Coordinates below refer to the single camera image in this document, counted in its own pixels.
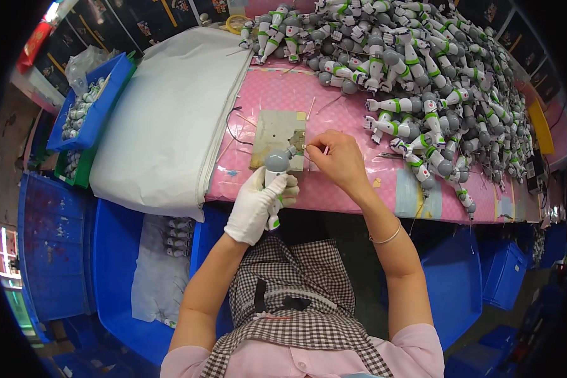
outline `bracelet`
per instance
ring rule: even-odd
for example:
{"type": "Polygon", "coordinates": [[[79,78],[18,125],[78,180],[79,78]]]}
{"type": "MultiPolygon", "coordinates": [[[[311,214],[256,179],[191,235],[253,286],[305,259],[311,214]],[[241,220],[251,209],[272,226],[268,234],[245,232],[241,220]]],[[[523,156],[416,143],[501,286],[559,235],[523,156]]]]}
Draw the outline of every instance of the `bracelet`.
{"type": "Polygon", "coordinates": [[[384,241],[376,241],[376,240],[372,239],[372,237],[370,235],[369,240],[374,244],[386,244],[386,243],[390,242],[391,240],[393,240],[397,236],[397,234],[399,234],[399,231],[401,230],[401,219],[397,218],[397,220],[399,221],[399,227],[397,227],[397,231],[395,231],[393,236],[391,236],[390,238],[388,238],[384,241]]]}

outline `pink shirt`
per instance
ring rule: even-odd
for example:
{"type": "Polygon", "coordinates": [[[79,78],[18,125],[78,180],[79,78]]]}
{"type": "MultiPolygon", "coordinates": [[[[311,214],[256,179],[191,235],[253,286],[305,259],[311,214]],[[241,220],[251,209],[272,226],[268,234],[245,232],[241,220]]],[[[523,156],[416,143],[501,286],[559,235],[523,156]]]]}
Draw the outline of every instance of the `pink shirt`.
{"type": "MultiPolygon", "coordinates": [[[[407,326],[391,342],[377,337],[372,342],[395,378],[443,377],[443,350],[435,327],[429,324],[407,326]]],[[[209,356],[200,346],[181,346],[162,361],[160,378],[199,377],[209,356]]],[[[355,373],[369,373],[355,351],[307,350],[246,340],[231,354],[225,378],[339,378],[355,373]]]]}

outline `workbench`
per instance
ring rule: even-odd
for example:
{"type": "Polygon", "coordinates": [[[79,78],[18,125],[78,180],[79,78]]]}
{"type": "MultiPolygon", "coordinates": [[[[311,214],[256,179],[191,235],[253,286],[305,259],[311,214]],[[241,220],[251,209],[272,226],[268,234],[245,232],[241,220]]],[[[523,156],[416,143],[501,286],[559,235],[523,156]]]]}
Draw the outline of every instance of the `workbench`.
{"type": "MultiPolygon", "coordinates": [[[[355,137],[363,153],[365,169],[370,183],[380,198],[396,216],[425,218],[459,224],[469,224],[468,215],[454,189],[437,179],[437,185],[423,201],[420,185],[408,165],[401,159],[377,157],[381,152],[390,152],[391,136],[385,134],[380,146],[371,139],[370,130],[363,128],[363,116],[370,114],[365,109],[366,93],[355,93],[340,97],[318,113],[326,104],[340,95],[336,87],[323,87],[309,67],[292,65],[271,57],[264,66],[250,65],[239,91],[228,124],[239,140],[252,142],[260,110],[288,110],[309,112],[313,97],[315,102],[306,122],[306,142],[327,129],[335,129],[355,137]]],[[[239,188],[252,174],[248,169],[252,146],[232,140],[225,129],[219,158],[215,163],[206,201],[234,201],[239,188]]],[[[527,185],[519,185],[504,174],[506,190],[487,181],[478,166],[470,168],[469,180],[464,187],[476,202],[473,224],[490,224],[513,221],[539,222],[539,202],[530,195],[527,185]]],[[[305,153],[304,171],[299,179],[301,192],[295,208],[360,214],[359,207],[330,181],[305,153]]]]}

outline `worker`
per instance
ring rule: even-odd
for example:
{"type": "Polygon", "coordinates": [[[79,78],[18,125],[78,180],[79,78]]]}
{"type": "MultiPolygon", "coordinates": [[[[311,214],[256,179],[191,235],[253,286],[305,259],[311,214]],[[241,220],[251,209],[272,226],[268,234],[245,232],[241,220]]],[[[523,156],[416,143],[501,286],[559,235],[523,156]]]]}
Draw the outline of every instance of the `worker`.
{"type": "Polygon", "coordinates": [[[418,253],[368,182],[355,138],[328,130],[306,151],[363,212],[386,274],[391,341],[368,336],[355,319],[334,240],[287,246],[263,235],[273,201],[294,203],[288,197],[299,190],[288,174],[264,188],[261,168],[240,188],[224,234],[187,285],[162,378],[443,377],[418,253]],[[234,330],[216,340],[227,291],[234,330]]]}

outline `checkered apron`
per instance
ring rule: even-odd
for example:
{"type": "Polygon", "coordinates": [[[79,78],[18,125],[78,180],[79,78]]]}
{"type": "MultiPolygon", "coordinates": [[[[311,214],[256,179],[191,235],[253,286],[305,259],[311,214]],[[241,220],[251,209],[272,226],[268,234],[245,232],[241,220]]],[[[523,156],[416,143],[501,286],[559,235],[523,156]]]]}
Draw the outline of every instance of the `checkered apron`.
{"type": "Polygon", "coordinates": [[[229,356],[244,340],[312,350],[354,350],[370,374],[393,377],[357,321],[355,295],[333,239],[288,248],[268,237],[244,256],[229,287],[235,329],[218,339],[201,377],[223,377],[229,356]],[[273,318],[258,318],[257,282],[266,281],[264,303],[273,318]],[[302,311],[278,310],[286,297],[310,299],[302,311]]]}

